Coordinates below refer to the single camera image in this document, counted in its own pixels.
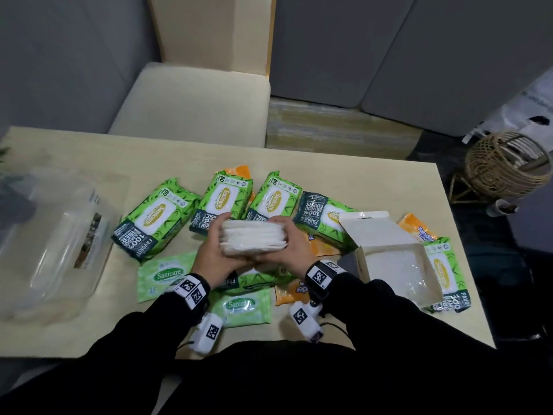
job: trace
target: box lid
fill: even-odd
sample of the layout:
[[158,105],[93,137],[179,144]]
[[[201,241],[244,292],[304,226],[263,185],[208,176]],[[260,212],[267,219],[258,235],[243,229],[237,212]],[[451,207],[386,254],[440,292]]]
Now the box lid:
[[358,211],[344,212],[338,220],[357,246],[418,243],[389,217],[388,211]]

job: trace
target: wicker basket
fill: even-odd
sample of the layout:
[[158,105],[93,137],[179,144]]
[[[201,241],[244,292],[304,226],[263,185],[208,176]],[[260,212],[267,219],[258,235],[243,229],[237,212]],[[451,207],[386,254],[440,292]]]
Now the wicker basket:
[[551,178],[551,158],[533,139],[516,132],[491,134],[467,153],[465,176],[490,199],[521,198]]

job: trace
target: table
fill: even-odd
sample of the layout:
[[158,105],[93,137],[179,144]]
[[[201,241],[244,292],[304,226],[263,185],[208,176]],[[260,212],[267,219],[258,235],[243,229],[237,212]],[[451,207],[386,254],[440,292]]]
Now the table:
[[[125,213],[165,179],[178,177],[184,188],[203,194],[216,171],[240,164],[249,165],[256,190],[270,171],[280,170],[282,177],[305,190],[328,195],[359,210],[387,210],[394,221],[413,212],[435,233],[451,238],[472,298],[472,307],[465,312],[447,312],[436,317],[493,346],[435,164],[20,127],[10,128],[2,144],[11,147],[5,159],[8,164],[34,163],[127,176],[130,184],[124,201]],[[200,242],[185,227],[162,256],[193,251]],[[121,317],[143,311],[151,304],[151,301],[137,303],[137,268],[136,261],[114,246],[99,285],[79,316],[44,326],[0,322],[0,356],[83,355]],[[287,307],[273,307],[271,324],[223,330],[217,350],[248,339],[301,339],[287,317]],[[334,327],[324,329],[323,341],[352,346]],[[188,357],[195,356],[187,347],[177,353],[177,358]]]

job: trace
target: wristband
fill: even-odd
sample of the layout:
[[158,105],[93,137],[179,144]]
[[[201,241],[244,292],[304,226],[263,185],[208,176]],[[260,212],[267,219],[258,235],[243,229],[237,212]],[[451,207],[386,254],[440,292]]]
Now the wristband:
[[316,302],[323,302],[328,297],[328,286],[332,280],[344,272],[347,271],[328,259],[315,262],[305,275],[305,284],[308,286],[309,295]]
[[198,303],[207,297],[206,290],[200,278],[201,277],[197,274],[188,274],[184,278],[178,279],[168,286],[164,293],[177,293],[184,298],[189,309],[194,310]]

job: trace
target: stack of white wipes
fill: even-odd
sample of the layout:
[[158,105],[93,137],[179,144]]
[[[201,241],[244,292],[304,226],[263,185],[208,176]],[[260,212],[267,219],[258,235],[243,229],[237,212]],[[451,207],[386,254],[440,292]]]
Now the stack of white wipes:
[[227,256],[274,252],[287,245],[282,225],[278,223],[227,220],[221,234],[221,248]]

